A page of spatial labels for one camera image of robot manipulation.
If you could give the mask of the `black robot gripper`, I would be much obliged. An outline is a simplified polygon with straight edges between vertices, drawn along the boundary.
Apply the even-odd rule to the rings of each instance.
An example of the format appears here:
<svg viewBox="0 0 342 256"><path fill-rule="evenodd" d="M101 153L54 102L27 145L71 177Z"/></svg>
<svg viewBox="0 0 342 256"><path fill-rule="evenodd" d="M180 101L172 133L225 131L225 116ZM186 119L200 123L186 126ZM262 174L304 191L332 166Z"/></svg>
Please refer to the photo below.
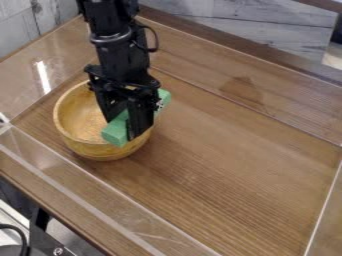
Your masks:
<svg viewBox="0 0 342 256"><path fill-rule="evenodd" d="M161 83L150 75L150 48L145 28L97 31L90 34L99 64L85 68L105 119L111 122L129 111L129 140L138 138L154 125L160 109Z"/></svg>

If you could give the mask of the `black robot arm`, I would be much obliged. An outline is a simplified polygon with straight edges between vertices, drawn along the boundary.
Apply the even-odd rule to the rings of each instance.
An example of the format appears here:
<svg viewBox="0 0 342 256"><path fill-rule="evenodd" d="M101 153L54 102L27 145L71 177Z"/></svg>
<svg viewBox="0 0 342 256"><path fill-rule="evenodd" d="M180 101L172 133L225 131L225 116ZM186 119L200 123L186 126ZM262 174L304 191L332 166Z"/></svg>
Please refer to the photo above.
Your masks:
<svg viewBox="0 0 342 256"><path fill-rule="evenodd" d="M109 122L129 115L125 132L133 140L153 127L161 101L161 82L150 74L150 54L160 50L148 42L152 27L137 20L138 0L77 2L99 60L85 67L90 89Z"/></svg>

